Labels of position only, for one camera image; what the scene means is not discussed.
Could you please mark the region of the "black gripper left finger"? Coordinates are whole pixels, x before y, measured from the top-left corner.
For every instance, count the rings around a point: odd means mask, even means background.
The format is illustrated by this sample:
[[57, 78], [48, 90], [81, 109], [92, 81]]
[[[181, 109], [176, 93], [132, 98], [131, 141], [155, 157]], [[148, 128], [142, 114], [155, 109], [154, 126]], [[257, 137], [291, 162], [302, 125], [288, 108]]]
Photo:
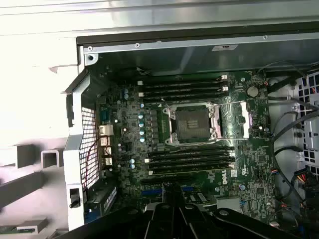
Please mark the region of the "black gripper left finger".
[[57, 236], [58, 239], [171, 239], [180, 186], [162, 185], [162, 202], [141, 212], [125, 207]]

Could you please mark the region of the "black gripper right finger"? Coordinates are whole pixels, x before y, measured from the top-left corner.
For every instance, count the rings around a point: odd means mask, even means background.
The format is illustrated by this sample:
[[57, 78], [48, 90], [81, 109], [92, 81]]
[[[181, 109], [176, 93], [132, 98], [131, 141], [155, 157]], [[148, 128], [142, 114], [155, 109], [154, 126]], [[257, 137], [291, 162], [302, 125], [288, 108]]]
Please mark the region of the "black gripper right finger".
[[174, 206], [179, 209], [194, 239], [296, 239], [297, 236], [228, 208], [209, 215], [185, 202], [181, 187], [174, 185]]

